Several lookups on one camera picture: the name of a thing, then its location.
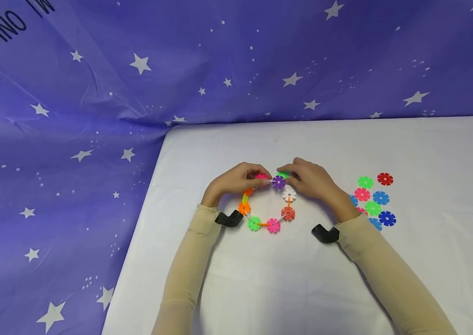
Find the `person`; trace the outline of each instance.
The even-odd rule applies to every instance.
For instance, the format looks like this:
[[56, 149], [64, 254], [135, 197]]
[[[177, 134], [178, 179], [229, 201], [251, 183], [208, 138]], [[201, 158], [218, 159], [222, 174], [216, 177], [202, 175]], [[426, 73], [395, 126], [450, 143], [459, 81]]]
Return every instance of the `person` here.
[[[291, 173], [286, 183], [298, 193], [323, 201], [331, 209], [338, 222], [338, 243], [360, 268], [401, 334], [456, 334], [429, 290], [324, 168], [295, 158], [278, 171]], [[252, 179], [258, 173], [272, 178], [261, 165], [240, 163], [207, 187], [169, 269], [153, 335], [191, 334], [208, 258], [221, 229], [214, 222], [219, 201], [228, 193], [268, 185], [268, 180]]]

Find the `fingers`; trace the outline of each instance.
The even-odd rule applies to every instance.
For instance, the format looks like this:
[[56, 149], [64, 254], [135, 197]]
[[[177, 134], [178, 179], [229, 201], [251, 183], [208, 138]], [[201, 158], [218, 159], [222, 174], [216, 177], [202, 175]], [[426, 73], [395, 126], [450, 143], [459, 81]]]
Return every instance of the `fingers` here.
[[310, 162], [304, 160], [303, 158], [296, 157], [296, 158], [294, 158], [293, 163], [294, 164], [299, 164], [299, 165], [305, 165], [305, 164], [309, 164]]
[[300, 174], [301, 166], [297, 164], [286, 164], [277, 169], [279, 172], [295, 172]]
[[269, 185], [268, 179], [250, 179], [247, 181], [247, 188], [262, 187], [266, 185]]
[[300, 187], [302, 186], [302, 182], [299, 180], [295, 179], [294, 177], [289, 177], [285, 179], [286, 183], [289, 184], [290, 186], [293, 186], [296, 191], [300, 190]]
[[264, 166], [260, 164], [251, 164], [251, 163], [243, 163], [244, 166], [246, 167], [246, 173], [251, 173], [251, 172], [258, 172], [258, 173], [264, 173], [268, 179], [272, 179], [272, 175], [268, 170], [264, 168]]

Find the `wrist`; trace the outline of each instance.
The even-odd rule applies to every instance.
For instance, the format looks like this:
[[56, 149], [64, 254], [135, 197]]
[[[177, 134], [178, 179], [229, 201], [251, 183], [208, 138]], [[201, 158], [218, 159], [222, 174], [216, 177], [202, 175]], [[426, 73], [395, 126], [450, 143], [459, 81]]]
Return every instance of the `wrist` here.
[[201, 205], [208, 208], [218, 207], [222, 196], [223, 192], [221, 192], [211, 184], [205, 190], [205, 194], [203, 195], [203, 198], [201, 200]]
[[340, 193], [333, 198], [324, 200], [324, 203], [331, 209], [338, 223], [346, 222], [357, 218], [360, 212], [353, 205], [350, 195], [340, 190]]

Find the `purple backdrop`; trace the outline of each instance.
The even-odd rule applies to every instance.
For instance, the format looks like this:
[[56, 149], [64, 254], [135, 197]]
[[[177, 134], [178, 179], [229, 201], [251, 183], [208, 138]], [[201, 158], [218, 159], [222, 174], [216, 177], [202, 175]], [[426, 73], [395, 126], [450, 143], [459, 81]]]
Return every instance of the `purple backdrop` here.
[[0, 335], [100, 334], [176, 124], [473, 115], [473, 0], [0, 0]]

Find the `beige sleeve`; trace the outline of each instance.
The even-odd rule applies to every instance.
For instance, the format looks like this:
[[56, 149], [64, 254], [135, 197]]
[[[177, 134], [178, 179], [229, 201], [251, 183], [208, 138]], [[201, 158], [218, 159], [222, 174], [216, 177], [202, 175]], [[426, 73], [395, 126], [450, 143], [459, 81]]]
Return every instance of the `beige sleeve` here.
[[215, 208], [197, 206], [169, 269], [152, 335], [190, 335], [192, 318], [212, 246], [221, 226]]
[[456, 334], [426, 286], [366, 215], [340, 223], [336, 228], [342, 249], [361, 269], [401, 334]]

